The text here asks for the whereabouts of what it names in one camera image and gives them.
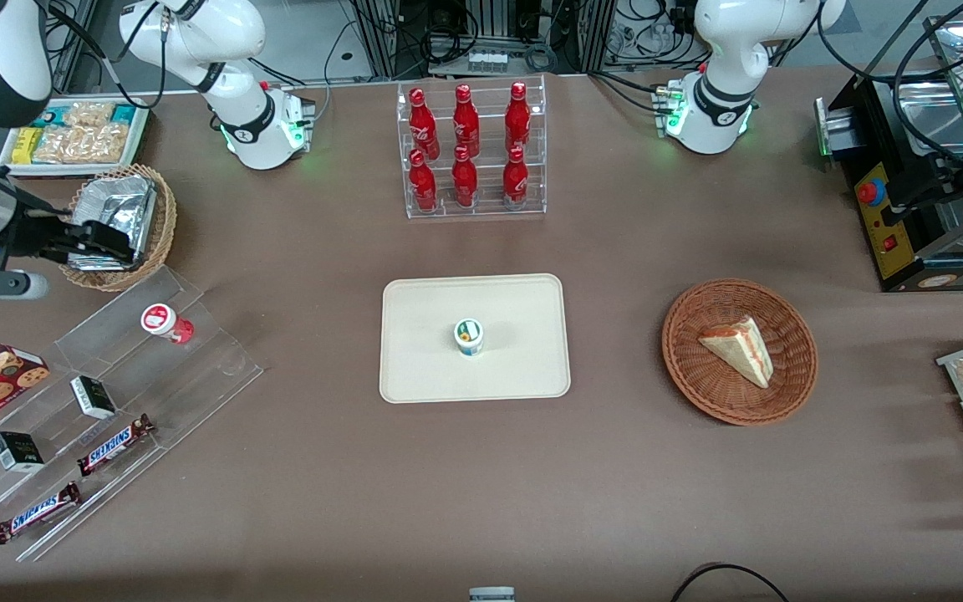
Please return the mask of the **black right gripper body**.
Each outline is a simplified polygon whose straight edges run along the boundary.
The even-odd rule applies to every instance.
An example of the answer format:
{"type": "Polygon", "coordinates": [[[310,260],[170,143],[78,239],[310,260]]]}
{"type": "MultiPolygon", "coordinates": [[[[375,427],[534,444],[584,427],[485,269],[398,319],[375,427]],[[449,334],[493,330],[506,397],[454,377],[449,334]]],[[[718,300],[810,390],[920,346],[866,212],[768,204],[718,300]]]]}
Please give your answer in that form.
{"type": "Polygon", "coordinates": [[[93,256],[100,240],[130,239],[125,232],[95,220],[73,224],[57,214],[31,210],[12,218],[0,233],[0,252],[11,257],[45,257],[47,244],[84,245],[93,256]]]}

